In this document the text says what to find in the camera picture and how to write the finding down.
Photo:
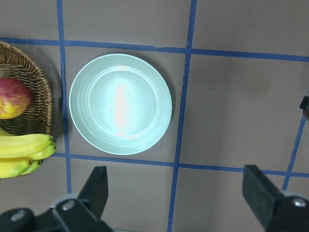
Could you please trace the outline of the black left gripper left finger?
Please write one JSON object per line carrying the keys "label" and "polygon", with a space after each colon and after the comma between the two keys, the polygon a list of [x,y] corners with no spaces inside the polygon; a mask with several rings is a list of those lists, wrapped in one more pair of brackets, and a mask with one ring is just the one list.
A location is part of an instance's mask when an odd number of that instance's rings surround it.
{"label": "black left gripper left finger", "polygon": [[60,201],[53,208],[53,217],[61,232],[111,232],[101,220],[108,199],[105,166],[93,169],[81,192],[75,198]]}

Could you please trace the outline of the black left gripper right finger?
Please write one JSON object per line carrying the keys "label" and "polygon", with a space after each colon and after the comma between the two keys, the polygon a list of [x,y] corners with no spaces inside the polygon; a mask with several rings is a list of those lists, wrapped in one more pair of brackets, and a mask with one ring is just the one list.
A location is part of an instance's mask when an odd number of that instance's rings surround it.
{"label": "black left gripper right finger", "polygon": [[279,190],[256,165],[244,166],[242,194],[264,231],[309,230],[309,199]]}

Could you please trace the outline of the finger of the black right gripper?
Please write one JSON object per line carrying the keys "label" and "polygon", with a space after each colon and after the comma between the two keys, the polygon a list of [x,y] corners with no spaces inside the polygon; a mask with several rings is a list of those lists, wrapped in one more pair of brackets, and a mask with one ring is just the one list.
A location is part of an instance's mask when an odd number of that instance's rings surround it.
{"label": "finger of the black right gripper", "polygon": [[305,119],[309,121],[309,96],[303,97],[299,108],[302,110],[302,113]]}

